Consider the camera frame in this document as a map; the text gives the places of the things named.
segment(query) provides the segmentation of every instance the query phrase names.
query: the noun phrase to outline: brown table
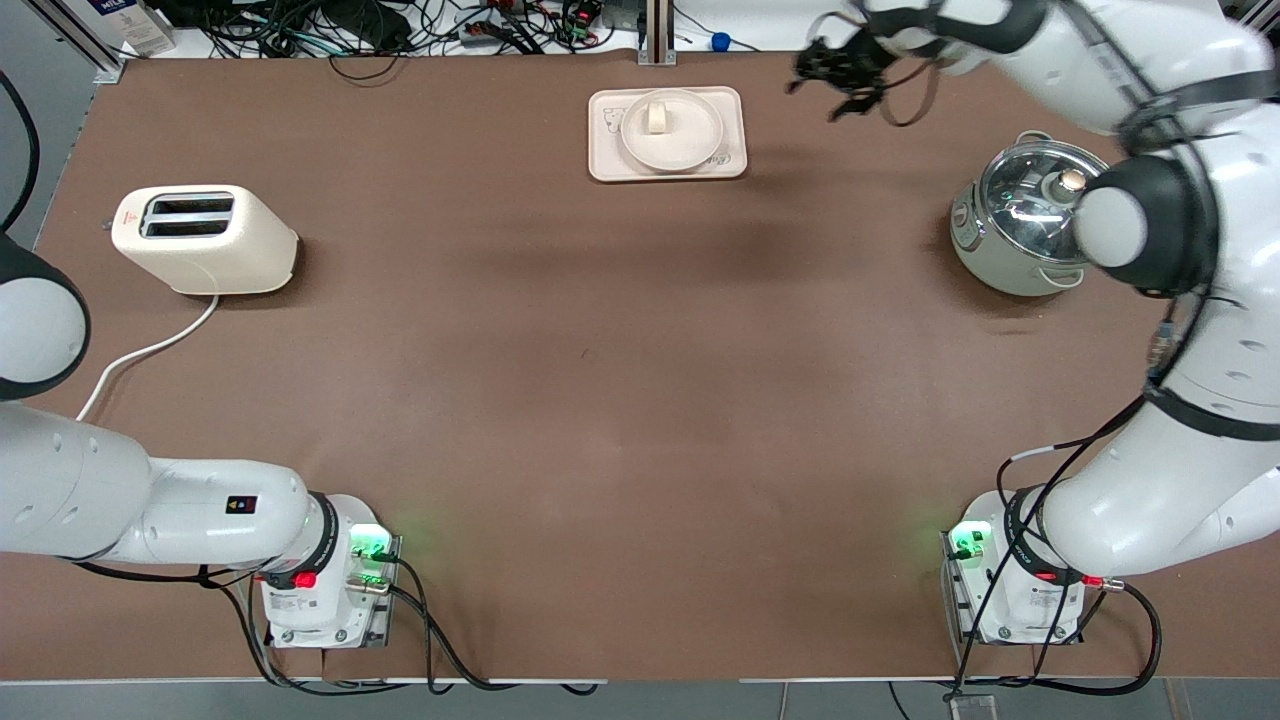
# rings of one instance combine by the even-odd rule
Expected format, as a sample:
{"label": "brown table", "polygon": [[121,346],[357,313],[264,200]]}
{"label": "brown table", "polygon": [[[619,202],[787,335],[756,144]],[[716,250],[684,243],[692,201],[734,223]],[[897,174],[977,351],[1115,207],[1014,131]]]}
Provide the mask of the brown table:
{"label": "brown table", "polygon": [[[348,72],[384,60],[349,61]],[[1092,432],[1139,388],[1161,307],[1094,273],[1043,301],[954,258],[951,197],[1018,132],[1091,149],[992,70],[918,127],[826,122],[783,55],[141,61],[99,91],[41,252],[83,290],[73,414],[97,372],[204,307],[118,255],[125,192],[229,182],[305,238],[297,278],[233,299],[127,370],[95,421],[173,457],[251,457],[358,495],[498,678],[943,676],[937,533],[1012,452]],[[604,186],[602,88],[730,85],[751,168]],[[918,90],[895,94],[906,114]],[[1042,480],[1028,461],[1015,483]],[[1275,539],[1139,580],[1164,674],[1277,675]],[[244,676],[225,602],[5,556],[0,676]],[[421,675],[385,651],[294,655],[328,676]],[[1108,603],[1060,674],[1132,674],[1144,623]],[[1029,669],[984,648],[975,673]]]}

